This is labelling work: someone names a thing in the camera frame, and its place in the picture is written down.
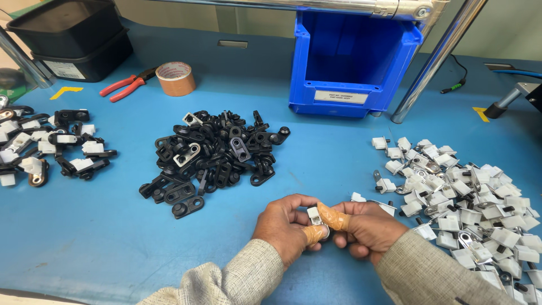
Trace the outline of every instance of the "black container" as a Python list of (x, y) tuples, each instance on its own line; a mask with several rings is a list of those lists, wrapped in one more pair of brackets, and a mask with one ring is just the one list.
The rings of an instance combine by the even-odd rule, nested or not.
[(32, 53), (53, 75), (61, 79), (97, 82), (108, 76), (133, 52), (128, 29), (82, 58), (59, 58)]
[(122, 31), (109, 0), (53, 0), (10, 21), (34, 54), (81, 58)]

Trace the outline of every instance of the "beige sleeve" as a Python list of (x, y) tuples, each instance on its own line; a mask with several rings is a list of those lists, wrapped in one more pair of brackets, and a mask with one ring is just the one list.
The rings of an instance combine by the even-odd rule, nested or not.
[(190, 269), (179, 288), (162, 288), (138, 305), (259, 304), (280, 283), (283, 269), (275, 248), (253, 239), (224, 269), (213, 263)]
[(392, 245), (375, 269), (398, 305), (461, 304), (456, 298), (469, 305), (517, 304), (412, 230)]

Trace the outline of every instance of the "hand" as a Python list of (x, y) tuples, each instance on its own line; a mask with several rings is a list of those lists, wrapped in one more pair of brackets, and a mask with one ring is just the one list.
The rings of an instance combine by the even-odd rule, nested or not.
[(345, 201), (331, 208), (321, 202), (318, 211), (322, 221), (337, 231), (333, 241), (339, 248), (351, 243), (350, 255), (356, 259), (368, 257), (376, 266), (384, 253), (408, 231), (373, 202)]
[(322, 248), (318, 241), (327, 235), (327, 227), (311, 226), (307, 213), (297, 208), (314, 205), (314, 197), (294, 194), (270, 202), (258, 216), (252, 238), (262, 239), (275, 247), (284, 264), (284, 270), (301, 256), (303, 250)]

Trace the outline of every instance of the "red pliers handle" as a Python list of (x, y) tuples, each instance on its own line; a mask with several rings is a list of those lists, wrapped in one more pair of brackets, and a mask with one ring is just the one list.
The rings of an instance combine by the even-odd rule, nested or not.
[(137, 76), (132, 74), (127, 79), (117, 81), (116, 83), (105, 87), (102, 91), (100, 91), (100, 95), (104, 97), (104, 96), (110, 94), (111, 92), (121, 88), (121, 87), (129, 85), (128, 87), (126, 87), (121, 92), (119, 92), (119, 93), (117, 93), (117, 94), (115, 94), (115, 95), (113, 95), (112, 97), (109, 98), (109, 100), (112, 103), (115, 103), (119, 99), (125, 98), (128, 94), (132, 93), (137, 87), (139, 87), (141, 85), (144, 85), (144, 84), (145, 84), (145, 81), (141, 77), (137, 77)]

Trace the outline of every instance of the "blue plastic bin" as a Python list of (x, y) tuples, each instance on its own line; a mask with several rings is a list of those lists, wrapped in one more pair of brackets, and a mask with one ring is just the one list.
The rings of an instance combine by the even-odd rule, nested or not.
[(422, 41), (412, 22), (298, 11), (289, 105), (357, 118), (385, 111)]

